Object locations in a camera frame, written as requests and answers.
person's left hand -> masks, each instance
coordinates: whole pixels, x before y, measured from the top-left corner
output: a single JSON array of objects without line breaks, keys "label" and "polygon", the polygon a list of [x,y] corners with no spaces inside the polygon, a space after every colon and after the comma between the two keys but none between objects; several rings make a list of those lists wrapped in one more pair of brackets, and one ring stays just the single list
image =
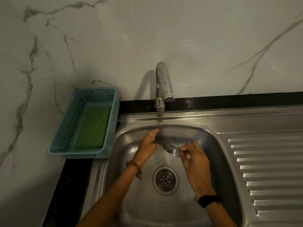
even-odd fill
[{"label": "person's left hand", "polygon": [[147,160],[152,156],[159,144],[152,143],[159,129],[149,131],[142,139],[137,152],[132,159],[140,168],[142,168]]}]

sink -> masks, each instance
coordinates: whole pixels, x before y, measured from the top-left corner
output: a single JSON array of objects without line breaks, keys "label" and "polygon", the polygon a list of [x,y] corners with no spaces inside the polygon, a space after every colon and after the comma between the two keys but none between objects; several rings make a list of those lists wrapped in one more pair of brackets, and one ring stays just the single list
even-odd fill
[{"label": "sink", "polygon": [[143,136],[159,128],[160,147],[142,169],[142,180],[133,180],[111,226],[211,226],[180,158],[161,147],[194,140],[238,226],[303,226],[300,121],[302,106],[120,115],[110,158],[93,161],[81,216],[118,179]]},{"label": "sink", "polygon": [[167,153],[162,144],[181,146],[198,141],[209,158],[212,186],[229,215],[241,225],[241,206],[226,157],[215,137],[204,129],[180,124],[143,126],[117,136],[108,160],[104,191],[119,178],[126,161],[134,156],[149,130],[159,128],[159,148],[142,169],[142,180],[134,179],[117,212],[114,226],[212,226],[205,209],[195,201],[181,159]]}]

hand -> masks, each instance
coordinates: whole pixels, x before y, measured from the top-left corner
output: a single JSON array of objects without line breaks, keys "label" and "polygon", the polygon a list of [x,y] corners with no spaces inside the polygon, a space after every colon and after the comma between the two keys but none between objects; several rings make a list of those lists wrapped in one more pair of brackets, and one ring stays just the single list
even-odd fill
[{"label": "hand", "polygon": [[152,156],[154,151],[159,147],[159,144],[152,143],[159,129],[149,131],[142,139],[137,152],[132,159],[139,167],[143,167],[147,160]]},{"label": "hand", "polygon": [[204,195],[215,195],[211,187],[209,161],[198,142],[189,142],[179,147],[188,181],[198,198]]}]

black wristband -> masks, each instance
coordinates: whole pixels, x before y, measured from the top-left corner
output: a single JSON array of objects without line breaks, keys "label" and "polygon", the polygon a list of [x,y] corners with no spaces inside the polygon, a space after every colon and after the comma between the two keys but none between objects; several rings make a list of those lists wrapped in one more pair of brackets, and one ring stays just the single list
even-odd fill
[{"label": "black wristband", "polygon": [[203,208],[205,208],[206,206],[208,206],[213,202],[220,203],[221,201],[217,195],[204,195],[198,199],[199,205]]}]

faucet spout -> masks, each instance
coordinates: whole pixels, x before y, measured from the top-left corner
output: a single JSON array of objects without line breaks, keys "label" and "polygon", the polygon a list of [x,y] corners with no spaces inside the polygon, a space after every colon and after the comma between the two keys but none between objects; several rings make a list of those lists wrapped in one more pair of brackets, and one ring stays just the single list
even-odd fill
[{"label": "faucet spout", "polygon": [[175,100],[172,84],[169,78],[169,71],[164,62],[159,62],[156,67],[156,110],[164,111],[164,102]]}]

